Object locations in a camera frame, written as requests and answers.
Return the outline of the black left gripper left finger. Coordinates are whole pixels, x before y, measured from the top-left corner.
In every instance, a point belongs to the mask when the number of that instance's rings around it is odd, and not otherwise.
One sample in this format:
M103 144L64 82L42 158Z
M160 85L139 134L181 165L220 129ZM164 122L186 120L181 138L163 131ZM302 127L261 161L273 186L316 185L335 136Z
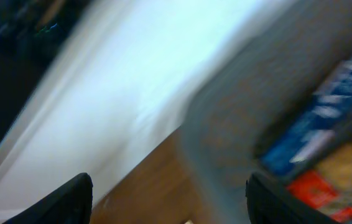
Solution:
M3 224L89 224L93 182L80 173Z

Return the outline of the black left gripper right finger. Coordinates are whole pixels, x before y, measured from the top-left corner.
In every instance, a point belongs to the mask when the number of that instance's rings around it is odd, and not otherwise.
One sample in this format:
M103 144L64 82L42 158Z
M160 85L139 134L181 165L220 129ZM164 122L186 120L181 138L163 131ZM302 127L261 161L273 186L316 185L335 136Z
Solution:
M252 224L338 224L258 172L246 182L246 199Z

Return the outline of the orange spaghetti packet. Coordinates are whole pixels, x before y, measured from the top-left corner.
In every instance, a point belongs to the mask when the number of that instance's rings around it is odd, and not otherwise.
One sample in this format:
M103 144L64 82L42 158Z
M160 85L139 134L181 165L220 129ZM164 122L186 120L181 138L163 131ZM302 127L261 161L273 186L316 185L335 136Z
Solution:
M298 176L288 191L337 222L352 220L352 141Z

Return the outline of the grey plastic shopping basket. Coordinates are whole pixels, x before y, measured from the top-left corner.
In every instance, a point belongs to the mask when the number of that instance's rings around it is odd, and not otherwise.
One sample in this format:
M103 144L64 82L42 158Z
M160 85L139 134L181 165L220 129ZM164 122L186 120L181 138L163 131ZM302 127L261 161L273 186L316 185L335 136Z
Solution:
M248 223L246 181L311 92L352 54L352 1L293 1L195 95L180 149L220 223Z

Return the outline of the blue cardboard box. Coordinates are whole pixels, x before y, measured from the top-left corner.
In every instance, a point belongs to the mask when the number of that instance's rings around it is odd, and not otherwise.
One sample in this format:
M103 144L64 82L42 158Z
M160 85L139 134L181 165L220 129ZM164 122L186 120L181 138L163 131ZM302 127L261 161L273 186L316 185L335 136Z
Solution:
M260 158L275 175L288 174L318 154L335 136L335 126L352 112L352 57L342 62L314 93L314 99Z

